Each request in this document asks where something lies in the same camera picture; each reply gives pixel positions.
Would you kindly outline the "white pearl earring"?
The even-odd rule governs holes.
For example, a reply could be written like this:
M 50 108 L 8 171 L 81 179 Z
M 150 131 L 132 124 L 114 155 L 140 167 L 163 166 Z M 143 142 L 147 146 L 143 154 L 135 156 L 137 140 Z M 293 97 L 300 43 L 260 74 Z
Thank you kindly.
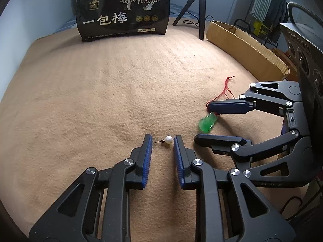
M 166 145 L 171 145 L 173 142 L 173 137 L 172 136 L 166 136 L 162 138 L 161 140 L 156 141 L 155 143 L 162 143 Z

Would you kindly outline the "open cardboard box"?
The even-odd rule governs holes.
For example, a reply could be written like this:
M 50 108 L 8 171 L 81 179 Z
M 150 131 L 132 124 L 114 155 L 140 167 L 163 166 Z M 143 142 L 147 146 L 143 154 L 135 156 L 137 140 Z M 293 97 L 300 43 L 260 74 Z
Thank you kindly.
M 206 39 L 237 60 L 258 81 L 283 81 L 289 67 L 266 46 L 241 29 L 220 21 L 212 21 Z

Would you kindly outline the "yellow black box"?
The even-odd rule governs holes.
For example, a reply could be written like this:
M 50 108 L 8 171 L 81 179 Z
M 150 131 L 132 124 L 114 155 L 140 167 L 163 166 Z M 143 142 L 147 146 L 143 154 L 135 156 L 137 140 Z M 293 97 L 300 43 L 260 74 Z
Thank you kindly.
M 263 22 L 255 20 L 253 27 L 254 27 L 254 31 L 253 31 L 254 35 L 256 35 L 258 37 L 260 37 L 260 36 L 267 37 L 267 35 L 269 33 L 269 28 L 267 28 L 263 24 Z

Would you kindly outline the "tan bed blanket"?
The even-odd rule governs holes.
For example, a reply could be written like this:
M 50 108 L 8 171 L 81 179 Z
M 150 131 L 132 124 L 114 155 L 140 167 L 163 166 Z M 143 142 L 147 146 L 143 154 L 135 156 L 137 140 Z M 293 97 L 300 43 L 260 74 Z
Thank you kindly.
M 88 167 L 113 167 L 153 137 L 147 187 L 132 191 L 132 241 L 193 241 L 195 192 L 171 146 L 193 148 L 206 103 L 255 78 L 196 29 L 84 43 L 77 29 L 36 40 L 1 101 L 1 201 L 24 234 Z

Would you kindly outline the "dark hanging clothes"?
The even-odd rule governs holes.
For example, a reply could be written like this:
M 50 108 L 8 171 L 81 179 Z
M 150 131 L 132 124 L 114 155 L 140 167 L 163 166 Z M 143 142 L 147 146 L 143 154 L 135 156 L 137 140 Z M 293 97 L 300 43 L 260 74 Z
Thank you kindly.
M 264 24 L 269 29 L 276 28 L 288 20 L 286 0 L 271 0 Z

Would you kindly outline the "black clothes rack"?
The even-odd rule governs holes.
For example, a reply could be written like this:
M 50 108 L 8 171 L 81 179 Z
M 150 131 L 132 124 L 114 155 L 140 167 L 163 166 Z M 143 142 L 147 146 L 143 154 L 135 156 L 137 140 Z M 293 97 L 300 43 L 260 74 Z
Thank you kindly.
M 258 39 L 265 46 L 278 47 L 280 24 L 288 21 L 286 0 L 247 0 L 247 10 L 233 26 Z

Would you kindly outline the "black snack bag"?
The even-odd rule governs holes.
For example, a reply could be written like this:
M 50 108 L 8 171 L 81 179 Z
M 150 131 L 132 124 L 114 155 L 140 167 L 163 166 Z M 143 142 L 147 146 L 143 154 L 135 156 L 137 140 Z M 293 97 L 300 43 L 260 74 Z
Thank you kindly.
M 170 0 L 76 0 L 77 29 L 84 42 L 120 35 L 164 35 L 169 17 Z

